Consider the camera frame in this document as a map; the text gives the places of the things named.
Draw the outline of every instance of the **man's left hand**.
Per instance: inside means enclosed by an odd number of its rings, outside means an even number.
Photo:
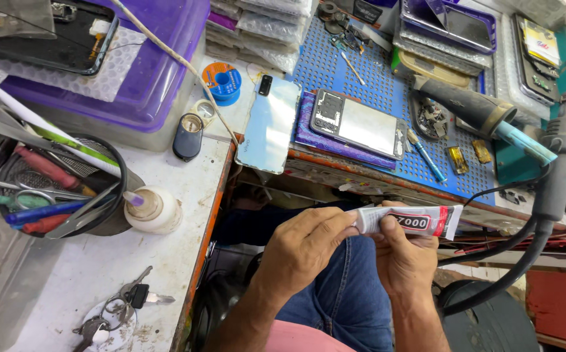
[[[282,306],[315,279],[344,239],[358,235],[350,227],[356,219],[357,212],[329,207],[307,209],[280,224],[250,286]]]

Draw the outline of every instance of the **blue tool handle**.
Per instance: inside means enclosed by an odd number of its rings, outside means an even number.
[[[507,122],[503,121],[500,123],[496,130],[496,134],[508,144],[519,148],[526,155],[535,158],[541,166],[546,166],[557,158],[555,153],[551,152],[543,145],[539,144],[537,141],[525,135],[523,132],[511,126]]]
[[[446,180],[445,176],[443,176],[443,173],[439,171],[439,167],[437,167],[437,165],[435,165],[435,163],[430,159],[430,156],[428,156],[428,153],[426,152],[422,144],[420,142],[417,142],[415,144],[415,148],[417,148],[418,152],[420,152],[420,154],[422,155],[422,158],[426,161],[426,164],[428,164],[428,167],[430,167],[430,170],[435,175],[437,181],[438,182],[445,181]]]
[[[27,211],[20,211],[9,213],[5,216],[5,222],[9,225],[27,224],[29,222],[36,222],[45,217],[59,215],[63,213],[73,213],[84,206],[89,199],[75,200],[74,202],[57,203],[48,205],[46,207],[29,209]]]

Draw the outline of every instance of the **blue screwdriver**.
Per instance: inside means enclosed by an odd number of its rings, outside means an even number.
[[[437,181],[438,182],[445,181],[446,180],[445,176],[443,176],[443,173],[441,173],[441,171],[439,171],[439,167],[437,167],[437,165],[435,165],[435,163],[430,159],[430,156],[428,156],[428,153],[426,152],[426,150],[424,149],[424,147],[420,143],[419,138],[417,138],[415,133],[410,128],[407,130],[407,138],[409,139],[411,144],[415,145],[415,148],[417,148],[417,151],[420,152],[420,155],[422,156],[424,161],[426,161],[426,164],[428,164],[428,167],[430,167],[430,170],[435,175],[435,178],[437,179]]]

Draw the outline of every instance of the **hand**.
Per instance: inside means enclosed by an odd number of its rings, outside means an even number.
[[[384,207],[406,207],[383,201]],[[371,235],[376,244],[376,267],[381,284],[390,296],[428,292],[437,268],[439,239],[405,235],[393,216],[381,220],[381,234]]]
[[[330,207],[307,209],[280,224],[250,286],[282,306],[315,279],[344,239],[358,235],[350,227],[356,219],[357,212]]]

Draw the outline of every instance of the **pink shirt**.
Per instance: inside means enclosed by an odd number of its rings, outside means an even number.
[[[350,347],[318,329],[280,320],[275,320],[272,324],[265,351],[354,352]]]

